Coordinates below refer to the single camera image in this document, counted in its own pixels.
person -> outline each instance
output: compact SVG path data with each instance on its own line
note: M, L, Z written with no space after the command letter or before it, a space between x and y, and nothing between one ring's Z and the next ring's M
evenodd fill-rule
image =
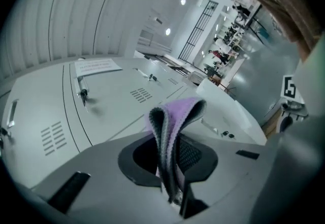
M238 52L233 51L232 48L229 45L224 43L223 39L216 37L213 40L215 41L215 44L217 46L219 46L220 50L223 53L228 54L228 55L233 56L233 57L237 57Z
M212 51L212 50L209 50L208 53L212 53L212 54L214 55L214 56L212 57L213 59L214 59L214 57L218 57L224 65L227 64L227 61L228 61L227 57L222 56L221 53L220 53L219 51Z
M247 17L250 15L250 11L247 8L242 7L241 5L233 6L233 9L236 9L237 11L242 12Z

door handle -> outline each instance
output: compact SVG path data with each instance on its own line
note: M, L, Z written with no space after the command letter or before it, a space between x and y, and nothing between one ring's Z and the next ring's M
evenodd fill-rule
M15 125L14 117L15 117L17 103L18 103L18 100L14 100L11 103L11 106L9 109L9 115L8 115L8 119L7 119L7 128L11 128L12 126Z

floor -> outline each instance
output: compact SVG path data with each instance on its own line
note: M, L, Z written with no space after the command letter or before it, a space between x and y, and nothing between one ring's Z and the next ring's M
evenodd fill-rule
M282 76L293 74L299 62L296 45L273 29L271 16L263 8L257 14L269 37L260 36L264 44L249 30L241 46L244 51L238 58L246 60L232 79L229 88L233 98L240 102L264 125L276 113L280 99Z
M267 139L276 133L276 125L281 113L282 110L278 109L277 112L262 126L262 130Z

vent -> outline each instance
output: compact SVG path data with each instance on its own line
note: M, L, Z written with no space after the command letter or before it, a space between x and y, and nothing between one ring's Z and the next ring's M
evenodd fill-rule
M61 147L67 144L61 121L42 130L41 138L45 156L50 155L55 150L59 150Z
M139 101L139 103L145 102L146 100L152 98L152 95L149 94L144 88L133 90L130 93L137 101Z
M176 80L174 80L172 78L168 79L168 81L171 82L171 83L173 83L174 85L177 85L178 84L178 81L176 81Z

black slot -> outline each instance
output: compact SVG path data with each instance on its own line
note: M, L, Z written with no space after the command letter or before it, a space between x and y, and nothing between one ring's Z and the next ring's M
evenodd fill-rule
M76 172L48 201L48 204L62 213L66 213L75 198L86 184L90 175Z
M247 158L251 158L254 160L257 160L257 158L259 157L259 153L253 153L253 152L249 152L249 151L245 151L245 150L238 150L236 152L236 154L247 157Z

